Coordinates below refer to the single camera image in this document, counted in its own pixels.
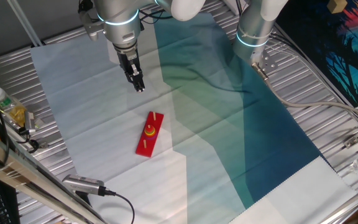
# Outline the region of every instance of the black cable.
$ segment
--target black cable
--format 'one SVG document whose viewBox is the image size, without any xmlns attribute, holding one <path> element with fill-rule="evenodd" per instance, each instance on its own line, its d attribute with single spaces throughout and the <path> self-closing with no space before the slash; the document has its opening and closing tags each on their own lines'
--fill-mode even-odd
<svg viewBox="0 0 358 224">
<path fill-rule="evenodd" d="M 129 206 L 131 206 L 131 209 L 132 209 L 132 221 L 131 221 L 131 224 L 133 224 L 134 220 L 135 220 L 135 209 L 132 206 L 132 203 L 128 199 L 126 199 L 124 196 L 119 195 L 119 194 L 117 194 L 115 192 L 112 192 L 111 190 L 107 190 L 106 195 L 117 196 L 117 197 L 120 197 L 120 198 L 124 199 L 126 202 L 128 202 Z"/>
<path fill-rule="evenodd" d="M 91 0 L 79 0 L 78 1 L 78 13 L 82 11 L 88 11 L 93 8 L 93 3 Z"/>
<path fill-rule="evenodd" d="M 239 16 L 241 16 L 242 7 L 241 7 L 241 2 L 240 2 L 240 0 L 236 0 L 236 4 L 237 4 L 237 10 L 239 11 Z"/>
<path fill-rule="evenodd" d="M 145 18 L 147 17 L 150 17 L 150 18 L 153 18 L 153 19 L 172 19 L 173 16 L 166 16 L 166 17 L 158 17 L 158 16 L 154 16 L 155 14 L 158 14 L 160 12 L 164 12 L 163 9 L 161 10 L 158 10 L 156 12 L 153 12 L 153 13 L 150 13 L 150 14 L 147 14 L 146 12 L 142 11 L 139 9 L 139 12 L 142 13 L 143 15 L 145 15 L 144 17 L 142 17 L 140 20 L 143 21 Z"/>
<path fill-rule="evenodd" d="M 145 19 L 147 16 L 143 17 L 140 21 L 145 22 L 145 23 L 147 23 L 147 24 L 155 24 L 155 23 L 158 22 L 158 20 L 161 18 L 162 13 L 163 13 L 163 12 L 160 13 L 160 16 L 159 16 L 158 19 L 156 19 L 154 22 L 146 22 L 146 21 L 144 21 L 144 19 Z"/>
<path fill-rule="evenodd" d="M 29 141 L 30 141 L 30 136 L 28 134 L 26 134 L 24 142 L 20 142 L 20 141 L 16 141 L 16 142 L 19 143 L 19 144 L 25 144 L 25 143 L 27 143 Z"/>
<path fill-rule="evenodd" d="M 29 151 L 30 154 L 35 153 L 40 147 L 40 144 L 34 139 L 30 139 L 29 144 L 33 147 L 33 150 Z"/>
</svg>

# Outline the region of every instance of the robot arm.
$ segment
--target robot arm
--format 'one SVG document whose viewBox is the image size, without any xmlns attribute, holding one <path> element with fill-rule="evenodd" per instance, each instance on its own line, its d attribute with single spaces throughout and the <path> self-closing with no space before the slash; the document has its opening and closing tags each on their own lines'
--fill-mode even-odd
<svg viewBox="0 0 358 224">
<path fill-rule="evenodd" d="M 237 28 L 234 52 L 249 65 L 261 63 L 265 44 L 277 16 L 288 0 L 252 0 L 242 12 Z"/>
<path fill-rule="evenodd" d="M 98 17 L 103 21 L 98 26 L 89 26 L 91 18 L 87 10 L 93 5 L 90 0 L 84 2 L 88 7 L 79 10 L 79 13 L 90 39 L 96 41 L 100 31 L 105 34 L 117 51 L 128 82 L 134 85 L 136 91 L 142 92 L 145 86 L 137 52 L 140 34 L 138 9 L 148 4 L 158 4 L 179 21 L 187 21 L 197 15 L 205 0 L 94 0 Z"/>
</svg>

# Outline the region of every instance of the metal slatted surface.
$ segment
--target metal slatted surface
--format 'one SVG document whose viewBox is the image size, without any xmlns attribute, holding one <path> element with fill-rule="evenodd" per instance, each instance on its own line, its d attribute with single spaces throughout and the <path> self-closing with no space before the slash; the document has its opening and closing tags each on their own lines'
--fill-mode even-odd
<svg viewBox="0 0 358 224">
<path fill-rule="evenodd" d="M 157 9 L 155 6 L 145 9 Z M 228 37 L 235 38 L 239 18 L 220 0 L 206 0 L 202 9 L 210 12 L 215 21 L 225 30 Z M 45 41 L 54 44 L 70 40 L 86 32 L 83 28 Z M 337 101 L 331 90 L 321 81 L 316 72 L 294 57 L 287 46 L 270 40 L 267 50 L 278 67 L 269 73 L 270 81 L 284 99 L 306 103 L 313 101 Z M 30 50 L 24 48 L 0 57 L 0 86 L 8 94 L 18 98 L 35 118 L 41 118 L 45 125 L 33 136 L 36 140 L 48 142 L 48 148 L 39 149 L 33 155 L 59 179 L 75 174 L 73 161 L 58 130 L 45 93 L 32 63 Z M 313 108 L 288 108 L 303 131 L 320 149 L 329 163 L 347 183 L 358 190 L 358 176 L 349 172 L 349 164 L 358 156 L 355 151 L 345 150 L 343 142 L 358 132 L 358 123 L 340 108 L 317 106 Z M 54 223 L 63 217 L 23 193 L 17 194 L 22 223 Z"/>
</svg>

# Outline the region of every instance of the metal bar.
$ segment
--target metal bar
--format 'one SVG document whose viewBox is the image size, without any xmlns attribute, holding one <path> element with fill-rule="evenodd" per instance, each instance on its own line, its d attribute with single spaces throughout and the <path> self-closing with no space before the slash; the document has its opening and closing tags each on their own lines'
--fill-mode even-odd
<svg viewBox="0 0 358 224">
<path fill-rule="evenodd" d="M 211 9 L 214 9 L 215 6 L 218 6 L 220 8 L 225 7 L 227 9 L 227 13 L 225 13 L 223 16 L 216 16 L 217 12 L 221 13 L 220 10 L 213 10 L 211 11 L 211 14 L 214 16 L 214 18 L 217 20 L 217 23 L 224 29 L 227 36 L 230 39 L 236 38 L 236 27 L 238 23 L 238 17 L 234 16 L 233 13 L 229 11 L 229 9 L 220 3 L 220 0 L 206 0 L 206 4 L 203 7 L 204 11 L 210 11 Z M 160 9 L 156 4 L 155 5 L 149 5 L 145 7 L 144 9 Z M 280 28 L 278 28 L 282 35 L 284 35 L 286 38 L 289 38 Z M 62 35 L 58 35 L 56 37 L 53 37 L 51 39 L 45 40 L 45 43 L 47 44 L 55 44 L 59 42 L 64 42 L 67 40 L 70 40 L 72 38 L 78 37 L 80 35 L 86 34 L 84 27 L 81 27 L 79 29 L 67 32 Z M 327 94 L 329 94 L 326 98 L 320 98 L 319 95 L 314 96 L 308 96 L 308 99 L 311 101 L 321 101 L 321 100 L 328 100 L 328 101 L 340 101 L 345 102 L 349 104 L 349 102 L 343 97 L 343 95 L 340 94 L 340 92 L 333 86 L 329 80 L 321 73 L 320 70 L 312 63 L 310 60 L 304 60 L 301 58 L 296 52 L 293 52 L 291 49 L 288 49 L 288 46 L 285 44 L 282 44 L 281 42 L 278 42 L 276 40 L 270 40 L 267 43 L 268 50 L 270 53 L 270 57 L 274 58 L 277 62 L 280 62 L 280 65 L 278 65 L 277 70 L 274 72 L 270 72 L 267 75 L 270 77 L 272 82 L 275 82 L 276 80 L 280 80 L 280 82 L 288 81 L 290 78 L 287 76 L 291 75 L 291 73 L 285 72 L 285 70 L 290 69 L 294 72 L 294 69 L 299 68 L 299 63 L 307 63 L 307 70 L 313 72 L 314 77 L 316 77 L 318 80 L 320 80 L 324 86 L 326 86 Z M 23 71 L 31 72 L 34 71 L 34 66 L 28 63 L 27 60 L 24 60 L 30 55 L 29 48 L 26 47 L 24 49 L 20 49 L 18 51 L 9 53 L 7 55 L 0 57 L 0 84 L 5 83 L 6 79 L 9 78 L 11 81 L 16 81 L 21 77 L 21 74 Z M 290 58 L 287 57 L 286 61 L 283 62 L 285 56 L 292 55 Z M 15 86 L 14 88 L 8 89 L 9 94 L 17 94 L 16 96 L 21 99 L 24 98 L 28 102 L 29 105 L 32 105 L 36 108 L 34 112 L 36 112 L 39 116 L 37 118 L 46 119 L 45 126 L 42 128 L 42 130 L 37 131 L 36 138 L 42 139 L 47 138 L 47 141 L 49 143 L 49 148 L 47 150 L 39 150 L 34 154 L 34 157 L 40 161 L 43 162 L 46 166 L 49 165 L 49 161 L 55 162 L 56 159 L 60 159 L 61 157 L 55 158 L 56 154 L 61 154 L 64 151 L 67 151 L 67 147 L 65 146 L 65 143 L 59 134 L 56 122 L 54 121 L 54 118 L 52 116 L 52 112 L 50 111 L 49 105 L 46 101 L 45 94 L 42 91 L 42 88 L 40 87 L 40 83 L 37 84 L 33 83 L 23 83 L 20 86 Z M 319 121 L 321 120 L 320 113 L 331 115 L 333 113 L 336 113 L 337 111 L 334 108 L 330 107 L 315 107 L 315 108 L 309 108 L 309 109 L 296 109 L 296 110 L 290 110 L 291 114 L 293 116 L 296 116 L 297 122 L 300 123 L 300 126 L 302 129 L 306 130 L 310 126 L 308 125 L 308 122 L 310 121 Z M 358 118 L 356 116 L 352 116 L 356 121 L 358 121 Z M 319 149 L 322 151 L 324 156 L 329 157 L 329 160 L 332 160 L 333 158 L 340 157 L 341 160 L 346 160 L 345 162 L 342 162 L 340 164 L 336 164 L 335 170 L 339 172 L 339 175 L 341 177 L 344 177 L 347 172 L 346 167 L 349 165 L 351 161 L 353 161 L 358 156 L 358 151 L 352 154 L 352 156 L 346 156 L 343 157 L 339 152 L 342 151 L 356 151 L 356 149 L 341 149 L 340 147 L 344 148 L 344 141 L 349 139 L 354 134 L 357 134 L 358 132 L 358 124 L 346 124 L 342 125 L 340 128 L 332 128 L 332 133 L 329 133 L 332 135 L 332 138 L 325 138 L 324 136 L 319 136 L 318 138 L 313 139 L 313 142 L 319 147 Z M 355 183 L 350 182 L 349 184 L 355 186 L 355 188 L 358 188 L 358 180 L 356 180 Z M 348 212 L 342 213 L 342 218 L 345 219 Z M 31 223 L 45 223 L 45 220 L 42 218 L 37 217 L 36 220 L 31 220 Z M 341 223 L 340 219 L 337 219 L 335 221 L 335 224 Z"/>
<path fill-rule="evenodd" d="M 350 210 L 346 213 L 344 213 L 340 218 L 338 218 L 335 222 L 332 222 L 331 224 L 342 224 L 344 223 L 348 218 L 350 218 L 356 211 L 358 211 L 358 206 L 354 208 L 353 210 Z"/>
<path fill-rule="evenodd" d="M 9 5 L 11 6 L 13 12 L 15 13 L 16 17 L 22 24 L 24 30 L 27 32 L 27 35 L 30 37 L 31 42 L 36 47 L 42 46 L 41 40 L 38 38 L 37 34 L 35 33 L 34 29 L 32 28 L 29 20 L 25 16 L 22 8 L 20 7 L 19 3 L 16 0 L 7 0 Z"/>
<path fill-rule="evenodd" d="M 105 223 L 88 204 L 66 189 L 45 167 L 28 152 L 15 144 L 16 152 L 9 150 L 7 166 L 0 169 L 0 180 L 33 197 L 77 223 Z M 0 141 L 0 161 L 5 145 Z"/>
<path fill-rule="evenodd" d="M 337 210 L 329 214 L 320 224 L 330 224 L 346 215 L 349 211 L 358 207 L 358 193 L 340 206 Z"/>
</svg>

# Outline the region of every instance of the metal pipe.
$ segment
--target metal pipe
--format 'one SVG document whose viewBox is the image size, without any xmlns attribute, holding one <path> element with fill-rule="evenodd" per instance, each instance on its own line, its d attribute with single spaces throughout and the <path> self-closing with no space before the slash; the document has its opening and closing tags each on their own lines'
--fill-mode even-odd
<svg viewBox="0 0 358 224">
<path fill-rule="evenodd" d="M 13 12 L 15 13 L 16 17 L 22 24 L 25 32 L 30 37 L 31 42 L 34 46 L 40 47 L 42 46 L 41 40 L 38 38 L 37 34 L 35 33 L 34 29 L 32 28 L 29 20 L 25 16 L 22 8 L 20 7 L 19 3 L 16 0 L 7 0 L 9 5 L 11 6 Z"/>
<path fill-rule="evenodd" d="M 358 193 L 350 198 L 346 203 L 341 205 L 338 209 L 329 214 L 320 224 L 329 224 L 341 218 L 348 211 L 358 207 Z"/>
</svg>

